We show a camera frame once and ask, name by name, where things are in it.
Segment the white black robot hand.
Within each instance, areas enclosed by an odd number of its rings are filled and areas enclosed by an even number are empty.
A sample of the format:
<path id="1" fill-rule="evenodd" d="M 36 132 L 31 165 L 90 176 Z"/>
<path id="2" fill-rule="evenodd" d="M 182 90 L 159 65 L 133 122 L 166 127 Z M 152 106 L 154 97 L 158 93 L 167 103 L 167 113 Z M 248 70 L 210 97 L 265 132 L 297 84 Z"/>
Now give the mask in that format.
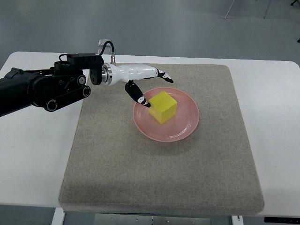
<path id="1" fill-rule="evenodd" d="M 152 79 L 159 77 L 166 82 L 173 83 L 173 79 L 164 71 L 146 64 L 127 64 L 115 66 L 106 63 L 102 69 L 101 82 L 106 85 L 114 85 L 117 82 L 125 83 L 125 91 L 137 103 L 149 108 L 151 104 L 147 101 L 135 80 Z"/>

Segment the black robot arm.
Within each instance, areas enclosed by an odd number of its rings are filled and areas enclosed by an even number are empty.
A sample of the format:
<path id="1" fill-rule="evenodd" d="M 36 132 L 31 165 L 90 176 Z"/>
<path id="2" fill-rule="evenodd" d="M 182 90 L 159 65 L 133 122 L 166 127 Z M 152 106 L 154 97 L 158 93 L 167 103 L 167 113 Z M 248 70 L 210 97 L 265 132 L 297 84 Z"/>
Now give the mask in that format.
<path id="1" fill-rule="evenodd" d="M 86 85 L 84 70 L 89 70 L 93 85 L 107 82 L 110 77 L 102 58 L 107 46 L 111 47 L 114 62 L 114 45 L 110 40 L 105 40 L 98 54 L 67 53 L 66 60 L 55 62 L 49 69 L 22 70 L 13 67 L 0 80 L 1 116 L 31 105 L 54 112 L 87 98 L 91 88 Z"/>

